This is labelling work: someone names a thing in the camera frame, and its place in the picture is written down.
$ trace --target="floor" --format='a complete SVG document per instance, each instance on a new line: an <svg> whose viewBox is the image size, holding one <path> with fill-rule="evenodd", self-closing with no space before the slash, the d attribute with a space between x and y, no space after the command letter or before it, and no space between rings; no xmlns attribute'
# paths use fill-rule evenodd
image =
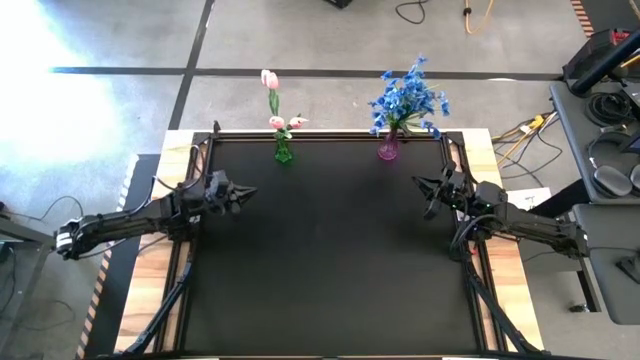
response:
<svg viewBox="0 0 640 360"><path fill-rule="evenodd" d="M384 87L371 74L406 70L422 53L437 78L431 84L447 91L452 108L451 117L434 122L500 134L551 110L543 79L559 74L585 42L569 0L496 1L474 36L463 31L462 2L429 1L421 25L395 14L401 2L354 0L342 11L322 0L32 0L12 3L11 11L0 4L0 39L14 55L0 59L9 69L0 82L8 97L0 120L0 199L35 216L66 194L86 213L113 211L131 155L158 153L167 129L210 129L214 120L226 129L267 129L266 93L255 71L262 68L297 75L281 78L285 116L302 113L311 119L308 128L367 128L367 102ZM487 2L474 1L474 15ZM417 8L404 11L419 16ZM538 81L486 80L505 77ZM578 172L561 126L543 136L564 150L537 173L555 193ZM534 141L522 164L533 169L554 155ZM519 174L516 167L503 171ZM527 176L504 185L537 186ZM62 202L44 223L18 221L53 231L76 215ZM75 320L50 331L19 330L7 354L75 354L96 261L49 257L29 321L68 316L52 300L71 305ZM581 301L579 291L571 292L573 274L528 274L548 350L615 359L640 352L640 327L565 311Z"/></svg>

